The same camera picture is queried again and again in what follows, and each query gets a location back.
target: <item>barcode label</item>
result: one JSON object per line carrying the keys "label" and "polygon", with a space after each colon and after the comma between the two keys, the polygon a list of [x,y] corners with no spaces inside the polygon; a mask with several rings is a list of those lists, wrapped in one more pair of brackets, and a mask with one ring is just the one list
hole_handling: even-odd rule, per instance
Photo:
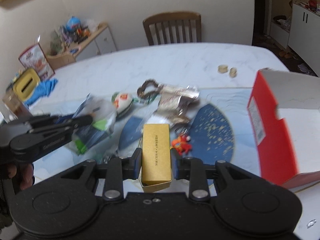
{"label": "barcode label", "polygon": [[249,103],[249,114],[251,117],[254,134],[256,136],[257,145],[259,145],[265,138],[266,133],[263,127],[263,122],[261,119],[259,109],[256,104],[256,100],[254,100],[254,97],[251,98]]}

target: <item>orange toy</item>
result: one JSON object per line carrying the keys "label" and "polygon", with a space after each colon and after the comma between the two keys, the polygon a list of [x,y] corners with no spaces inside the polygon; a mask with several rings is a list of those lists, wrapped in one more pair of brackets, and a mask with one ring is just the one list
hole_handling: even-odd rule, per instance
{"label": "orange toy", "polygon": [[190,136],[179,135],[177,139],[172,141],[171,145],[177,150],[179,155],[182,156],[183,153],[188,154],[192,149],[192,145],[188,144],[188,141],[190,141]]}

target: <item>cabinet door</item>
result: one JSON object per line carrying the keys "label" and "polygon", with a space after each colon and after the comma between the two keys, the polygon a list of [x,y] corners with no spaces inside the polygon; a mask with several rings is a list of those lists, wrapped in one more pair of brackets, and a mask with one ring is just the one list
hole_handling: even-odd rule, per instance
{"label": "cabinet door", "polygon": [[76,61],[100,55],[99,49],[95,41],[91,41],[85,48],[76,56]]}
{"label": "cabinet door", "polygon": [[100,33],[95,40],[101,54],[117,51],[109,28],[106,28],[102,33]]}
{"label": "cabinet door", "polygon": [[303,59],[307,54],[306,18],[308,12],[308,10],[299,5],[293,5],[292,22],[288,41],[288,45]]}
{"label": "cabinet door", "polygon": [[303,59],[320,76],[320,17],[308,12],[305,22],[306,52]]}

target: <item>small cardboard box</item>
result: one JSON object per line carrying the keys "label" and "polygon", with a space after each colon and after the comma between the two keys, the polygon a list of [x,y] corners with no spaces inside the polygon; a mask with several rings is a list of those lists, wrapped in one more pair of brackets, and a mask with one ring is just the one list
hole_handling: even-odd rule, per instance
{"label": "small cardboard box", "polygon": [[168,124],[143,126],[141,183],[144,192],[170,186],[171,156]]}
{"label": "small cardboard box", "polygon": [[320,179],[320,78],[260,70],[248,103],[261,176],[286,188]]}

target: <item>human hand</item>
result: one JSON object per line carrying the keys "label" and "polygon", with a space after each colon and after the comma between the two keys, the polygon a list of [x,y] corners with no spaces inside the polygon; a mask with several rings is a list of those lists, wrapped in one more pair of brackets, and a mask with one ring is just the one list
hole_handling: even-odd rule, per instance
{"label": "human hand", "polygon": [[[7,170],[10,179],[12,179],[17,174],[17,166],[14,164],[8,164]],[[24,190],[28,187],[31,187],[33,184],[33,166],[31,164],[20,165],[20,171],[22,174],[20,189]]]}

